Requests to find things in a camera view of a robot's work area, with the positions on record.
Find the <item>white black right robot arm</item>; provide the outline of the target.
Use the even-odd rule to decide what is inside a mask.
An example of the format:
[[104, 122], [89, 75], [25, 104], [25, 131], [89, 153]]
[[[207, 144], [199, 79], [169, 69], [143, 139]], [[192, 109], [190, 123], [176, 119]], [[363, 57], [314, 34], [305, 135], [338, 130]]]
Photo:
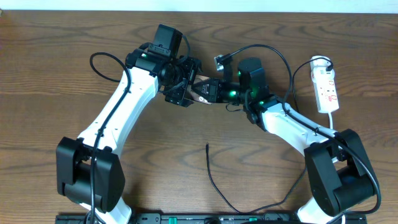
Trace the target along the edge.
[[264, 223], [366, 223], [381, 204], [381, 191], [360, 137], [320, 126], [302, 116], [269, 91], [258, 58], [238, 65], [239, 81], [231, 81], [230, 64], [224, 79], [208, 78], [192, 85], [210, 103], [242, 105], [248, 120], [280, 137], [305, 159], [311, 199], [295, 212], [274, 213]]

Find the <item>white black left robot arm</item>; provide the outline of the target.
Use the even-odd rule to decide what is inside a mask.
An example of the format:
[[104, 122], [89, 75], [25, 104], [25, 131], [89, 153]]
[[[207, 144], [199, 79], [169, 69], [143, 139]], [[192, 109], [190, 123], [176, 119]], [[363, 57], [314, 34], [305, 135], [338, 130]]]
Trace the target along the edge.
[[124, 143], [139, 115], [156, 94], [187, 107], [187, 86], [201, 71], [201, 60], [174, 52], [136, 49], [118, 63], [123, 75], [101, 113], [76, 139], [64, 137], [56, 148], [57, 191], [87, 208], [82, 223], [128, 223], [131, 208], [122, 198]]

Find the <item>Galaxy S25 Ultra smartphone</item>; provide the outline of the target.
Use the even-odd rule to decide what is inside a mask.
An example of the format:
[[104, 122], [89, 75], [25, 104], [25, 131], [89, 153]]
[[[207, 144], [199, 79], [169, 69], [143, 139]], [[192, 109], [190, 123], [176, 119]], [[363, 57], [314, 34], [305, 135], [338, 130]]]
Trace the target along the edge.
[[215, 79], [196, 75], [192, 85], [187, 86], [185, 98], [204, 104], [216, 103], [217, 81]]

